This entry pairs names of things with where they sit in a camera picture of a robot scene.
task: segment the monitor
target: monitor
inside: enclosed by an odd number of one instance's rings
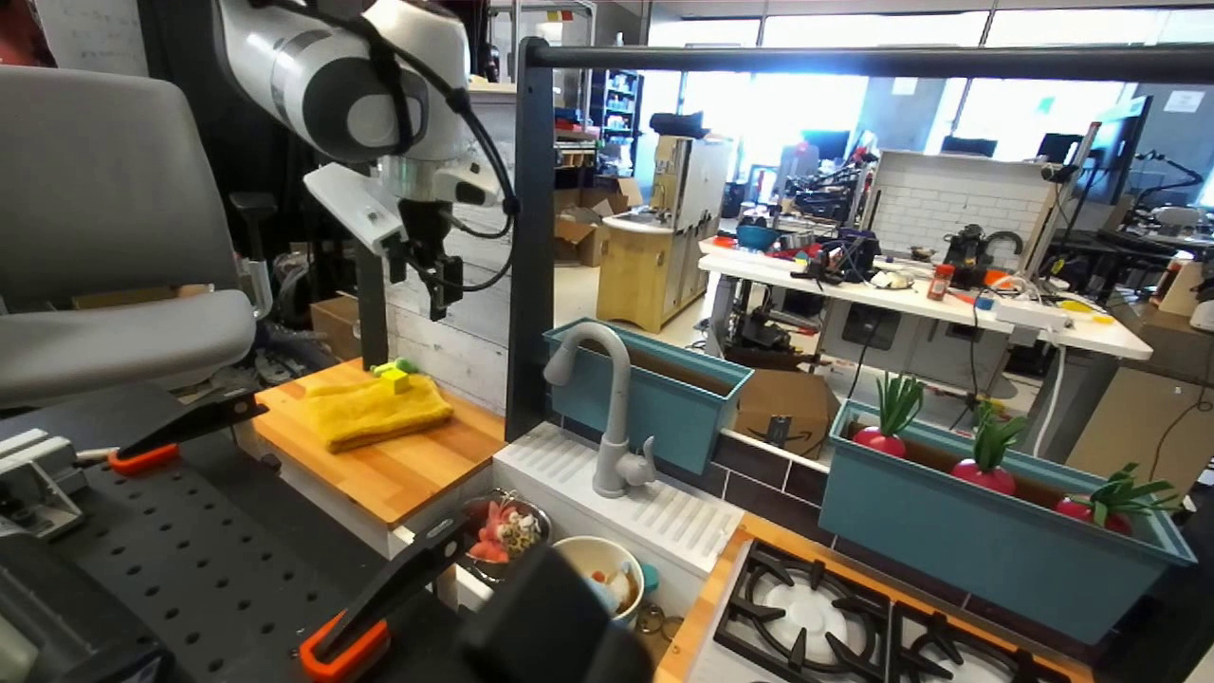
[[[1075,189],[1090,200],[1116,204],[1124,197],[1140,138],[1149,114],[1149,94],[1128,99],[1099,117],[1090,159],[1078,170]]]
[[[998,150],[998,141],[990,141],[990,138],[945,138],[942,141],[942,151],[947,151],[947,155],[996,155],[996,150]]]
[[[1075,150],[1082,150],[1084,138],[1078,133],[1045,133],[1037,145],[1037,159],[1045,164],[1065,164]]]
[[[821,159],[835,159],[835,164],[848,155],[848,145],[850,145],[848,131],[806,131],[801,138],[821,151]]]

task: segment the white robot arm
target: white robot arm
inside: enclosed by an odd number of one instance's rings
[[[219,64],[303,145],[364,174],[364,197],[401,221],[333,217],[371,250],[407,257],[429,284],[434,319],[462,295],[462,262],[444,255],[450,200],[511,194],[495,145],[480,155],[467,124],[467,36],[429,0],[376,0],[357,23],[339,23],[294,0],[211,0]]]

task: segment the orange handle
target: orange handle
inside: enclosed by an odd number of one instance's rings
[[[120,476],[120,479],[139,479],[147,470],[158,470],[158,469],[170,469],[175,460],[182,455],[182,448],[170,442],[170,444],[158,444],[153,451],[138,451],[138,455],[112,455],[112,470]]]
[[[324,623],[316,635],[300,642],[303,681],[311,683],[353,683],[359,681],[392,647],[386,619],[371,623],[357,642],[351,642],[339,657],[318,657],[316,651],[333,635],[340,616]]]

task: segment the faucet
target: faucet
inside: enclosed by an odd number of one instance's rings
[[[543,380],[563,388],[569,384],[569,372],[573,372],[573,358],[576,358],[576,345],[591,340],[609,350],[611,358],[611,398],[609,398],[609,431],[602,431],[602,442],[598,442],[598,460],[596,460],[596,494],[598,499],[624,499],[626,489],[643,489],[657,479],[653,470],[653,436],[644,442],[644,455],[635,455],[630,451],[630,372],[635,372],[635,361],[630,361],[630,350],[624,345],[624,340],[602,328],[602,322],[576,322],[569,331],[569,340],[563,343],[563,350],[548,361],[543,370]]]

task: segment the teal planter box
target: teal planter box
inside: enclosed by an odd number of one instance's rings
[[[854,422],[875,422],[870,407],[844,407],[831,426],[831,479],[822,529],[874,553],[903,562],[985,605],[1050,627],[1082,647],[1108,632],[1173,565],[1197,565],[1176,525],[1162,512],[1131,520],[1116,537],[1065,520],[1045,505],[974,489],[915,460],[892,460],[850,442]],[[970,442],[942,431],[907,431],[945,469],[970,455]],[[1031,499],[1094,494],[1106,479],[1049,460],[1013,455],[1006,470]]]
[[[573,328],[576,322],[548,336],[552,355],[563,345],[563,340]],[[734,426],[738,398],[754,372],[720,358],[703,358],[681,345],[663,345],[626,328],[611,328],[611,331],[617,331],[635,361],[635,375],[630,375],[635,451],[643,451],[644,436],[653,436],[657,460],[688,476],[703,476],[715,455],[716,434]],[[611,394],[609,355],[581,345],[569,384],[552,388],[552,407],[555,413],[602,434],[609,394]]]

